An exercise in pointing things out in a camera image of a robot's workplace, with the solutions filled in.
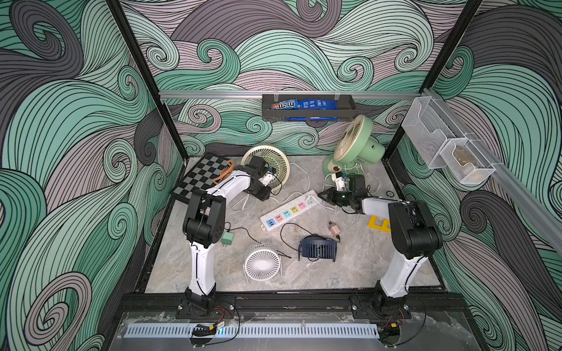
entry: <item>wall mural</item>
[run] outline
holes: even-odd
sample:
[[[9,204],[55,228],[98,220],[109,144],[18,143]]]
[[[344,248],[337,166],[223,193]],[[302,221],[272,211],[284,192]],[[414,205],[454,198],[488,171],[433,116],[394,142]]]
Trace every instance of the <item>wall mural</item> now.
[[[520,2],[473,19],[435,89],[562,222],[562,16],[556,2]],[[490,348],[560,350],[562,258],[544,235],[494,179],[461,185],[408,138],[398,150],[402,190],[428,202],[445,239],[439,269]]]
[[[464,1],[123,0],[162,90],[417,92]],[[331,154],[345,122],[264,122],[258,100],[170,99],[192,155]],[[388,144],[408,102],[357,101]]]
[[[182,161],[104,0],[0,3],[0,345],[99,349]]]

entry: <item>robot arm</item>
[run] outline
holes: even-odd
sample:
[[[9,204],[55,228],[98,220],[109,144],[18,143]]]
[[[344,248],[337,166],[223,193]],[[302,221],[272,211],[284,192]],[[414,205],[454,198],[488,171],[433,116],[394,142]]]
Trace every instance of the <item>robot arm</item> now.
[[[197,189],[191,194],[183,222],[183,232],[191,242],[192,257],[191,283],[185,293],[200,314],[212,312],[214,306],[214,247],[224,232],[226,205],[241,192],[262,201],[268,199],[269,183],[274,178],[275,170],[267,168],[262,158],[254,156],[248,165],[237,166],[219,185],[207,190]]]
[[[341,174],[335,174],[334,178],[336,185],[338,179],[343,181]],[[352,174],[347,178],[347,187],[330,188],[318,196],[331,204],[351,206],[357,213],[390,220],[395,252],[380,281],[385,305],[384,302],[401,299],[408,294],[409,283],[418,269],[443,245],[443,240],[425,202],[370,196],[364,176]]]

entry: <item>power strip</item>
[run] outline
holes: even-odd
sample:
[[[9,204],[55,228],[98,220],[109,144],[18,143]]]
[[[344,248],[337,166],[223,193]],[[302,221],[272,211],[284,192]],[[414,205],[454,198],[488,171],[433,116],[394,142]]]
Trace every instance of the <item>power strip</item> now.
[[[318,204],[320,199],[314,190],[299,196],[285,204],[282,204],[277,209],[269,212],[267,215],[260,217],[262,229],[267,231],[274,230],[278,226],[292,221],[293,218],[304,213]]]

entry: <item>gray marble surface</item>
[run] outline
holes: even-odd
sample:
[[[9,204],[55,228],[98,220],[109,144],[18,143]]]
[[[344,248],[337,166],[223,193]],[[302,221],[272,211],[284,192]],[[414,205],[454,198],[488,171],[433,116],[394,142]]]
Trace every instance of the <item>gray marble surface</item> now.
[[[290,162],[301,166],[310,174],[310,190],[322,191],[324,174],[322,163],[325,156],[292,156]],[[189,170],[197,159],[189,161]],[[370,175],[365,176],[371,185],[373,195],[387,197],[386,191],[395,191],[384,166],[381,163],[364,166],[366,172],[380,179],[378,191],[374,191],[379,182]],[[306,174],[291,165],[291,173],[281,193],[276,198],[282,202],[293,192],[306,192]],[[335,211],[315,206],[293,220],[312,233],[322,236],[330,235],[328,221],[337,223],[341,229],[342,242],[338,243],[336,261],[320,259],[310,262],[306,258],[297,260],[297,253],[286,246],[280,239],[280,228],[267,232],[261,228],[260,216],[281,206],[269,199],[264,202],[250,196],[243,211],[239,203],[234,210],[232,206],[246,193],[239,194],[226,209],[226,220],[232,228],[245,227],[256,240],[268,240],[276,250],[281,250],[292,259],[281,257],[283,274],[278,273],[267,281],[246,282],[243,262],[246,250],[253,243],[242,229],[234,230],[233,244],[224,247],[220,242],[215,252],[215,279],[218,291],[255,291],[255,290],[289,290],[289,289],[337,289],[337,288],[372,288],[386,272],[392,259],[394,247],[390,233],[367,227],[370,216],[348,215],[338,207]],[[168,221],[164,237],[152,270],[146,293],[177,293],[185,291],[191,280],[191,252],[189,243],[182,232],[182,224],[187,205],[176,201]],[[296,226],[283,229],[283,239],[291,246],[308,235]],[[439,281],[429,262],[422,265],[411,285],[438,285]]]

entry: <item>fan grille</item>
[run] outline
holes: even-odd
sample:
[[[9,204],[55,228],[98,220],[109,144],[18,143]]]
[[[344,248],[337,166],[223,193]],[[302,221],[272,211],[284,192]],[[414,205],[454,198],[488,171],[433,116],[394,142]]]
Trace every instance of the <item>fan grille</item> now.
[[[361,131],[364,124],[364,116],[357,116],[353,122],[347,127],[345,133],[343,133],[342,139],[339,141],[336,151],[334,152],[334,160],[339,161],[342,159],[347,152],[351,149],[354,142],[357,140],[357,136]]]
[[[273,167],[277,171],[275,178],[269,183],[272,190],[279,189],[287,181],[289,160],[281,150],[267,145],[253,147],[242,158],[242,164],[247,165],[253,156],[263,158],[268,167]]]
[[[274,277],[281,268],[279,256],[269,248],[268,243],[256,243],[248,249],[244,270],[253,280],[267,280]]]

